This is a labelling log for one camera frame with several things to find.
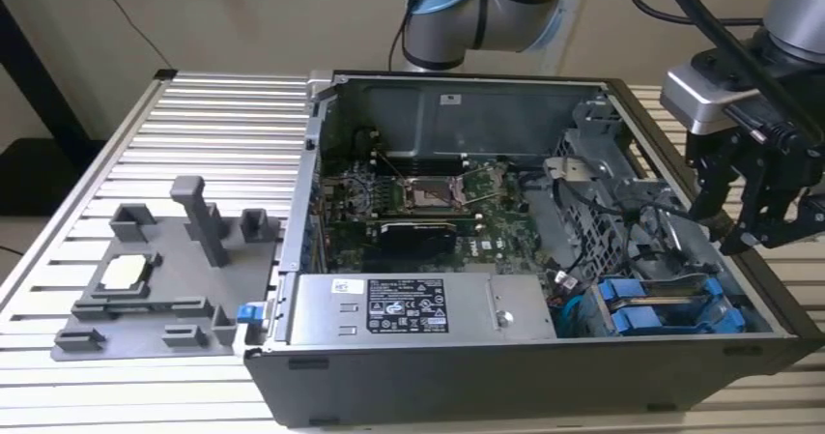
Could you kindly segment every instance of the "warning label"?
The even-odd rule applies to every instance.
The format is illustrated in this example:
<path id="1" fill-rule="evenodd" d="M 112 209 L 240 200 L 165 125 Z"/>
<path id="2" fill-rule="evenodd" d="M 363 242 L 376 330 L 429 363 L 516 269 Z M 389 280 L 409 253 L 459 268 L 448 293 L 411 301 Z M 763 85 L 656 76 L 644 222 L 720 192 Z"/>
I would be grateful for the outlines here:
<path id="1" fill-rule="evenodd" d="M 448 296 L 443 279 L 368 281 L 371 333 L 448 333 Z"/>

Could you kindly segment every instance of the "white wall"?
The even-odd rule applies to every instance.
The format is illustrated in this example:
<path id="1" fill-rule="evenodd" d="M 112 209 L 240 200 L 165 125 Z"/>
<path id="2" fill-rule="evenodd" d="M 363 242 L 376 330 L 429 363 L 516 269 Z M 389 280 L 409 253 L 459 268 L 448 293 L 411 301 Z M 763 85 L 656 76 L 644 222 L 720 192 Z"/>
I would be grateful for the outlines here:
<path id="1" fill-rule="evenodd" d="M 673 0 L 645 0 L 660 11 L 683 14 Z M 703 0 L 716 16 L 763 16 L 769 0 Z M 740 37 L 753 30 L 733 29 Z M 584 0 L 563 56 L 560 74 L 617 77 L 660 84 L 668 67 L 712 47 L 689 26 L 643 14 L 631 0 Z"/>
<path id="2" fill-rule="evenodd" d="M 163 67 L 155 52 L 111 0 L 4 1 L 79 119 L 108 136 Z M 403 1 L 120 0 L 177 69 L 301 74 L 384 69 Z M 727 15 L 760 14 L 767 3 L 705 1 Z M 649 2 L 676 11 L 669 0 Z M 705 45 L 696 30 L 648 19 L 628 0 L 585 0 L 559 72 L 655 84 Z M 548 74 L 541 66 L 541 54 L 473 52 L 465 70 Z M 0 129 L 15 123 L 0 122 Z"/>
<path id="3" fill-rule="evenodd" d="M 180 70 L 385 69 L 404 0 L 120 0 Z M 79 119 L 120 123 L 163 67 L 109 0 L 6 0 Z M 540 54 L 468 57 L 472 72 L 533 72 Z"/>

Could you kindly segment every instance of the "blue latch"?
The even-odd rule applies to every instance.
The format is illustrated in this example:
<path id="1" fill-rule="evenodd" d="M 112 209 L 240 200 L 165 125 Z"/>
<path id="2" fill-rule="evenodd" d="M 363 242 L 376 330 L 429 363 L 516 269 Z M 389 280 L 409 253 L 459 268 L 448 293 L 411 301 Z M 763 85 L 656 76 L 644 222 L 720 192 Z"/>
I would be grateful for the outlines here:
<path id="1" fill-rule="evenodd" d="M 239 306 L 237 322 L 249 325 L 263 324 L 263 304 L 244 304 Z"/>

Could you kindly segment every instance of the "gray plastic block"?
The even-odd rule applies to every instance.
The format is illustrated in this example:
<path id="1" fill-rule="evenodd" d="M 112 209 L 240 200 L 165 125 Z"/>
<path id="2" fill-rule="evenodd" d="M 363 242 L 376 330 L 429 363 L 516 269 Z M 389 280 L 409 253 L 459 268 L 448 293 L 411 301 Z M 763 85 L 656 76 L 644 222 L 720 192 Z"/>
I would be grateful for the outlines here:
<path id="1" fill-rule="evenodd" d="M 71 314 L 82 321 L 111 320 L 113 315 L 107 311 L 107 305 L 107 299 L 82 299 L 75 302 Z"/>
<path id="2" fill-rule="evenodd" d="M 145 243 L 112 239 L 66 325 L 68 330 L 95 327 L 105 342 L 99 350 L 86 353 L 66 351 L 56 345 L 54 359 L 232 355 L 237 333 L 233 313 L 240 305 L 265 299 L 277 245 L 276 236 L 265 234 L 279 232 L 277 219 L 252 210 L 247 220 L 247 234 L 243 218 L 228 217 L 221 222 L 227 233 L 220 242 L 229 259 L 223 268 L 213 268 L 204 259 L 204 249 L 187 232 L 187 217 L 157 217 L 153 224 L 141 225 Z M 256 223 L 265 226 L 252 232 L 249 228 Z M 148 277 L 128 290 L 103 290 L 105 265 L 121 255 L 143 255 L 148 259 Z M 169 346 L 163 338 L 169 325 L 197 326 L 203 343 Z M 175 343 L 179 336 L 171 337 Z"/>
<path id="3" fill-rule="evenodd" d="M 223 307 L 219 306 L 212 317 L 212 334 L 216 335 L 220 344 L 231 345 L 236 332 L 237 323 L 227 317 Z"/>
<path id="4" fill-rule="evenodd" d="M 172 305 L 172 312 L 177 318 L 197 318 L 212 316 L 213 308 L 205 297 L 181 297 Z"/>
<path id="5" fill-rule="evenodd" d="M 145 243 L 140 227 L 147 224 L 155 224 L 155 217 L 144 204 L 123 204 L 108 222 L 121 243 Z"/>
<path id="6" fill-rule="evenodd" d="M 200 243 L 209 264 L 220 268 L 229 263 L 229 255 L 220 243 L 223 221 L 217 208 L 211 209 L 204 201 L 204 185 L 204 178 L 200 176 L 177 176 L 169 195 L 172 200 L 183 205 L 189 218 L 189 236 Z"/>
<path id="7" fill-rule="evenodd" d="M 201 347 L 207 345 L 207 336 L 197 325 L 168 325 L 161 338 L 169 347 Z"/>
<path id="8" fill-rule="evenodd" d="M 95 352 L 105 341 L 95 328 L 64 329 L 55 337 L 55 344 L 64 352 Z"/>
<path id="9" fill-rule="evenodd" d="M 271 243 L 277 240 L 281 222 L 276 219 L 271 223 L 265 210 L 244 209 L 240 223 L 244 241 L 248 243 Z"/>

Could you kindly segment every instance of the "metal rail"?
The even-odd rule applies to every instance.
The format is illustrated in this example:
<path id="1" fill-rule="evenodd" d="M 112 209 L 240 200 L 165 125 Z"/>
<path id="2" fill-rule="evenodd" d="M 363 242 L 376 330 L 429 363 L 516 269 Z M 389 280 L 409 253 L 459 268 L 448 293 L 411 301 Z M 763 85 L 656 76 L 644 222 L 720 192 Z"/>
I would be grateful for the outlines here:
<path id="1" fill-rule="evenodd" d="M 105 250 L 107 221 L 120 203 L 140 201 L 160 216 L 181 215 L 180 205 L 167 200 L 172 180 L 200 174 L 205 196 L 223 214 L 237 215 L 252 204 L 288 222 L 304 88 L 299 77 L 200 73 L 152 83 L 0 286 L 0 427 L 32 434 L 42 429 L 60 434 L 287 432 L 236 357 L 54 362 L 50 349 Z M 635 92 L 684 149 L 684 128 L 659 105 L 659 89 Z M 737 197 L 735 191 L 727 204 L 733 213 Z M 763 255 L 825 329 L 825 245 L 809 242 L 763 250 Z M 736 381 L 687 414 L 399 425 L 372 432 L 821 433 L 824 405 L 820 352 L 777 375 Z"/>

